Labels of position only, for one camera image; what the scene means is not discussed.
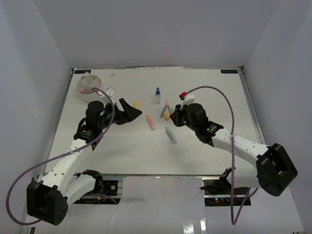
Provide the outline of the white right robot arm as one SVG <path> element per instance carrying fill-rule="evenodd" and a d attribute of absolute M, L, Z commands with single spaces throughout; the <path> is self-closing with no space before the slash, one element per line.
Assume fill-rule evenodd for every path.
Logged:
<path fill-rule="evenodd" d="M 280 196 L 298 176 L 295 165 L 282 145 L 275 143 L 268 146 L 232 136 L 222 125 L 210 121 L 198 103 L 177 105 L 170 119 L 176 127 L 191 129 L 204 144 L 228 152 L 234 150 L 235 156 L 256 168 L 259 186 L 270 195 Z"/>

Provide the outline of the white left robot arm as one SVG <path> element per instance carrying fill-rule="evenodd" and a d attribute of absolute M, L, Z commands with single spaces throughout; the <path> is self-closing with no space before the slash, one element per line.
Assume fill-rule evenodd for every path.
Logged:
<path fill-rule="evenodd" d="M 99 194 L 103 189 L 102 174 L 86 170 L 71 181 L 75 171 L 96 148 L 103 133 L 114 123 L 122 125 L 138 118 L 142 111 L 130 106 L 123 98 L 117 105 L 92 101 L 86 109 L 86 117 L 78 125 L 67 155 L 40 181 L 31 182 L 26 189 L 27 213 L 52 225 L 59 225 L 68 208 L 86 193 Z"/>

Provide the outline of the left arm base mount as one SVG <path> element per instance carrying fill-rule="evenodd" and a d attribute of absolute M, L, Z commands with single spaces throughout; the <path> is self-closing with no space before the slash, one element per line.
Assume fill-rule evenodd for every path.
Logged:
<path fill-rule="evenodd" d="M 95 189 L 87 192 L 74 202 L 74 204 L 92 204 L 92 205 L 118 205 L 120 196 L 118 193 L 119 181 L 113 179 L 104 179 L 99 173 L 88 170 L 86 175 L 93 174 L 96 179 Z"/>

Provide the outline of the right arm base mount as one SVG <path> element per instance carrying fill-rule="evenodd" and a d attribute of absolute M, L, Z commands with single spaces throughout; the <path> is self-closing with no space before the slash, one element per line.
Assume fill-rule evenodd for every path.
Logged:
<path fill-rule="evenodd" d="M 231 168 L 216 178 L 206 178 L 200 190 L 204 192 L 206 207 L 230 207 L 231 205 L 231 184 L 227 180 L 231 175 Z M 247 187 L 234 188 L 234 206 L 240 206 L 246 195 Z"/>

